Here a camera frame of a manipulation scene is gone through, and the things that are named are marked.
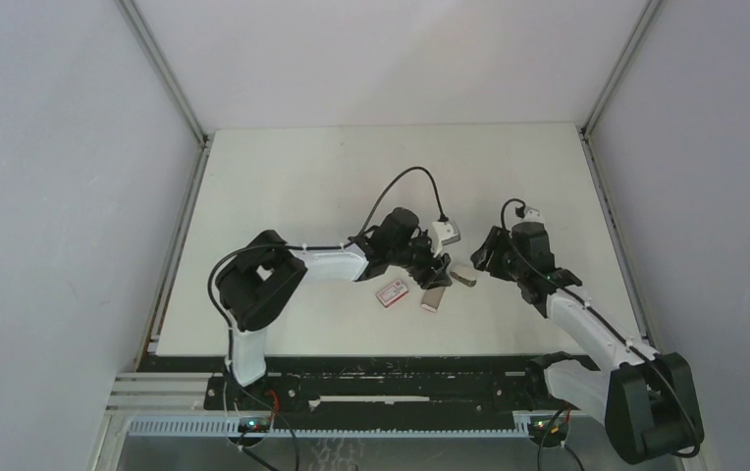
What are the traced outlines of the cardboard staple box tray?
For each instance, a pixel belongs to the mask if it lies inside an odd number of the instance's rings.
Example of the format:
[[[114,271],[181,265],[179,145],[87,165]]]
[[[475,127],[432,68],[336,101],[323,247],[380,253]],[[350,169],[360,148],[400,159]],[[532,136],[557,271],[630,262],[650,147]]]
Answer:
[[[425,311],[436,313],[442,302],[446,287],[426,289],[420,301],[420,307]]]

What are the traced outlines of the red white staple box sleeve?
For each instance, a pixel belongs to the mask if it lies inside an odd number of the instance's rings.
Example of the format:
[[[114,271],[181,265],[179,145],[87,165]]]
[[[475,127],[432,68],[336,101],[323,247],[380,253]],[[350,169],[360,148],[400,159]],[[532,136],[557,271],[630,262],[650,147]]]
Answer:
[[[402,280],[394,280],[376,292],[376,298],[384,308],[393,306],[409,293],[406,283]]]

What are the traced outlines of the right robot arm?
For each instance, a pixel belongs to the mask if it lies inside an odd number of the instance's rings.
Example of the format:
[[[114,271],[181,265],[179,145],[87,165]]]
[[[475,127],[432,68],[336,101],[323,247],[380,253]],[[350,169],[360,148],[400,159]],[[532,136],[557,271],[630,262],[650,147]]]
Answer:
[[[629,464],[698,454],[705,434],[689,363],[635,339],[601,311],[582,281],[557,265],[542,223],[493,227],[470,260],[476,270],[515,283],[523,300],[596,366],[589,369],[563,351],[533,360],[525,384],[532,404],[550,408],[562,400],[585,412]]]

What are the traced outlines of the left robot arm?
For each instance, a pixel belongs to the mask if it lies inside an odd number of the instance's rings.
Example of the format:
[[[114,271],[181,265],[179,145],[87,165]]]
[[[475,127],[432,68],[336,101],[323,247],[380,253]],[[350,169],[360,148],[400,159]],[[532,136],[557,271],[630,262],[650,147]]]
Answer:
[[[381,224],[339,244],[293,245],[266,230],[225,255],[210,270],[206,291],[228,332],[228,397],[243,409],[263,401],[267,330],[302,284],[364,282],[399,267],[422,289],[446,288],[453,281],[445,248],[459,240],[448,217],[424,230],[412,211],[397,207]]]

